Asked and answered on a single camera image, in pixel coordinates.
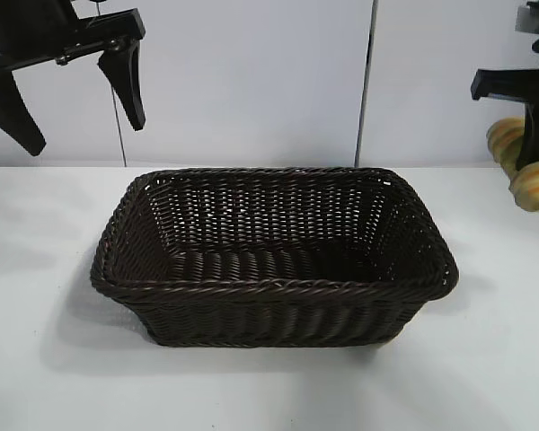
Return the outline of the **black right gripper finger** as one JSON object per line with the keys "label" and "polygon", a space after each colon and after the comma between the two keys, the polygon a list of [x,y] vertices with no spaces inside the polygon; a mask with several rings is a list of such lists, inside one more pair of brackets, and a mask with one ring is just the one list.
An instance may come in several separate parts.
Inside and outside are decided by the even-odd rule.
{"label": "black right gripper finger", "polygon": [[516,169],[539,162],[539,105],[527,103],[525,107],[525,131],[517,157]]}

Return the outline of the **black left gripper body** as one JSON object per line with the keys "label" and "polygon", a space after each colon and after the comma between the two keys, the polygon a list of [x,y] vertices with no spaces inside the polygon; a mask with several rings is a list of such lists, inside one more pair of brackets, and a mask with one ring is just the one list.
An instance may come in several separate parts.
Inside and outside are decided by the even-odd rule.
{"label": "black left gripper body", "polygon": [[0,75],[99,51],[121,55],[144,36],[137,9],[80,18],[70,1],[0,1]]}

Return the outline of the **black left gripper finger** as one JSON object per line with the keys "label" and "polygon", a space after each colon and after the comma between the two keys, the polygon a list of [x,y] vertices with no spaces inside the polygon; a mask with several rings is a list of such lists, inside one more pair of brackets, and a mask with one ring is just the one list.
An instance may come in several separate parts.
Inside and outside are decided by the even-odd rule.
{"label": "black left gripper finger", "polygon": [[32,156],[40,155],[46,146],[11,72],[0,73],[0,128]]}
{"label": "black left gripper finger", "polygon": [[117,94],[135,131],[142,130],[146,124],[139,81],[139,48],[138,40],[115,40],[98,60],[98,67]]}

